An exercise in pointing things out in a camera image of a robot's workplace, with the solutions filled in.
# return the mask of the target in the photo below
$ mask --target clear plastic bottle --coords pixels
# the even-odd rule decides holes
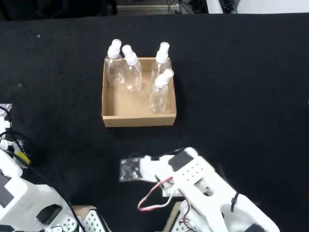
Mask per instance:
[[[159,51],[156,53],[155,61],[151,66],[151,86],[155,79],[162,74],[165,69],[170,69],[169,62],[169,43],[162,42]]]
[[[124,65],[126,88],[130,92],[139,92],[141,90],[142,65],[130,45],[123,46],[122,52],[126,59]]]
[[[120,55],[120,40],[113,40],[105,58],[105,68],[108,83],[111,86],[121,86],[125,82],[123,64],[124,61]]]
[[[149,101],[150,110],[153,113],[163,113],[166,111],[169,105],[169,87],[168,83],[172,78],[174,72],[172,69],[166,69],[161,75],[159,75],[154,81],[152,86]]]

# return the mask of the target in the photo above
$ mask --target black fabric surface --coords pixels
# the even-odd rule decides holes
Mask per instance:
[[[114,232],[161,230],[172,208],[137,211],[152,184],[119,183],[119,159],[185,146],[220,162],[229,183],[282,232],[301,231],[309,208],[308,24],[309,14],[2,22],[0,102],[14,103],[15,130],[36,145],[33,166],[73,204],[97,206]],[[173,127],[104,127],[102,62],[114,38],[141,57],[170,43]],[[158,192],[149,204],[163,201]]]

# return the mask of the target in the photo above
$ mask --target wire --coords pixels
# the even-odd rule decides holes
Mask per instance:
[[[10,112],[5,109],[4,107],[0,106],[0,109],[4,110],[8,116],[8,119],[10,121],[10,128],[8,131],[5,131],[3,133],[0,134],[0,139],[2,138],[3,135],[5,134],[11,134],[12,137],[14,138],[14,141],[16,142],[17,146],[19,147],[19,149],[24,153],[24,149],[23,147],[19,144],[18,140],[15,138],[14,134],[17,134],[19,136],[22,136],[23,138],[27,138],[26,136],[24,136],[22,133],[19,133],[19,132],[16,132],[16,131],[13,131],[13,128],[12,128],[12,117],[11,117],[11,114]],[[50,187],[53,187],[51,185],[51,183],[44,177],[44,175],[42,175],[39,171],[37,171],[35,168],[33,168],[32,166],[30,166],[29,164],[27,164],[22,158],[20,158],[17,154],[15,154],[14,152],[8,152],[8,151],[4,151],[4,152],[7,152],[9,154],[11,154],[13,157],[15,157],[19,162],[21,162],[23,165],[25,165],[29,170],[32,170],[33,173],[35,173],[41,180],[43,180],[47,185],[49,185]],[[63,200],[66,202],[66,204],[68,205],[68,207],[70,208],[75,220],[77,221],[78,225],[82,228],[83,232],[86,232],[85,228],[83,227],[82,223],[80,222],[80,220],[78,219],[71,203],[63,196],[63,194],[60,193],[59,190],[57,190],[55,187],[53,187],[55,189],[56,192],[58,192],[58,194],[63,198]]]
[[[63,227],[62,226],[54,226],[54,227],[52,227],[52,228],[50,228],[51,230],[53,229],[53,228],[57,228],[57,227],[61,227],[61,231],[63,231]]]
[[[83,227],[82,223],[80,222],[80,220],[78,219],[71,203],[63,196],[63,194],[60,193],[60,191],[58,189],[56,189],[55,187],[53,187],[50,183],[49,180],[47,180],[43,174],[41,174],[38,170],[36,170],[35,168],[33,168],[32,166],[30,166],[29,164],[27,164],[22,158],[20,158],[17,154],[15,154],[14,152],[11,151],[4,151],[6,153],[8,153],[9,155],[12,155],[13,157],[15,157],[19,162],[21,162],[23,165],[25,165],[29,170],[33,171],[33,173],[35,173],[42,181],[44,181],[47,185],[49,185],[50,187],[54,188],[55,191],[60,195],[60,197],[63,198],[63,200],[66,202],[66,204],[68,205],[68,207],[70,208],[75,220],[77,221],[78,225],[82,228],[83,232],[86,232],[85,228]]]
[[[183,223],[184,225],[189,229],[188,231],[193,231],[193,232],[197,232],[197,230],[195,228],[192,228],[190,226],[188,226],[187,224],[187,219],[186,219],[186,216],[188,215],[188,213],[190,212],[190,209],[191,209],[191,204],[189,203],[188,199],[185,197],[185,200],[187,201],[187,204],[188,204],[188,210],[187,212],[184,214],[183,216]]]
[[[10,122],[10,128],[8,129],[8,131],[13,131],[13,125],[12,125],[12,117],[11,117],[11,113],[5,109],[4,107],[0,106],[0,109],[5,111],[7,116],[8,116],[8,119],[9,119],[9,122]],[[23,149],[23,147],[20,145],[20,143],[18,142],[18,140],[16,139],[16,137],[14,136],[14,134],[12,134],[12,138],[14,140],[14,142],[17,144],[18,148],[20,149],[21,152],[23,152],[24,154],[26,154],[25,150]]]
[[[22,133],[20,133],[18,131],[14,131],[14,130],[9,131],[8,130],[8,131],[5,131],[5,132],[2,132],[0,134],[0,139],[2,139],[2,136],[4,136],[5,134],[18,135],[18,136],[22,137],[24,140],[27,140],[32,149],[34,148],[34,145],[33,145],[32,141],[27,136],[25,136],[24,134],[22,134]]]
[[[141,199],[141,201],[139,202],[139,204],[137,206],[137,209],[143,212],[143,211],[152,211],[154,209],[163,208],[163,207],[167,206],[170,203],[170,201],[171,201],[171,199],[172,199],[172,197],[173,197],[173,195],[174,195],[174,193],[175,193],[175,191],[177,189],[175,189],[173,191],[173,193],[170,195],[170,197],[169,197],[169,199],[168,199],[168,201],[166,203],[164,203],[164,204],[155,204],[155,205],[151,205],[151,206],[147,206],[147,207],[141,207],[141,205],[147,200],[147,198],[150,196],[150,194],[153,193],[153,191],[155,191],[160,185],[164,184],[165,182],[168,182],[172,178],[173,177],[171,176],[171,177],[169,177],[169,178],[167,178],[165,180],[161,180],[155,186],[153,186],[153,188],[149,191],[149,193],[146,196],[144,196],[143,199]]]
[[[185,6],[183,5],[184,1],[180,1],[180,5],[185,9],[185,11],[187,11],[187,13],[189,14],[190,12],[188,11],[187,8],[185,8]]]
[[[174,3],[175,0],[173,0],[170,4],[169,4],[169,0],[166,0],[166,4],[168,5],[168,13],[169,14],[173,14],[173,11],[170,9],[171,5]]]

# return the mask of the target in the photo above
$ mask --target cardboard tray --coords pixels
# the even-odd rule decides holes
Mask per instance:
[[[102,118],[105,127],[171,126],[176,119],[176,98],[173,79],[169,82],[169,107],[163,114],[150,111],[150,74],[155,58],[139,58],[143,67],[142,88],[131,93],[125,87],[108,84],[103,70]]]

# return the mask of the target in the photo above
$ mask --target white spray nozzle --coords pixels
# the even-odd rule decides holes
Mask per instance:
[[[139,61],[139,59],[137,58],[135,52],[133,52],[130,45],[123,46],[122,52],[125,55],[126,62],[128,65],[135,65]]]
[[[121,47],[121,41],[120,40],[113,40],[112,45],[109,47],[107,55],[110,59],[116,59],[119,56],[120,53],[120,47]]]
[[[163,88],[169,83],[169,80],[173,76],[174,76],[174,72],[172,69],[165,69],[165,71],[156,78],[154,83],[158,88]]]
[[[160,44],[159,51],[156,53],[155,60],[158,63],[164,64],[165,62],[167,62],[168,57],[169,57],[169,43],[162,42]]]

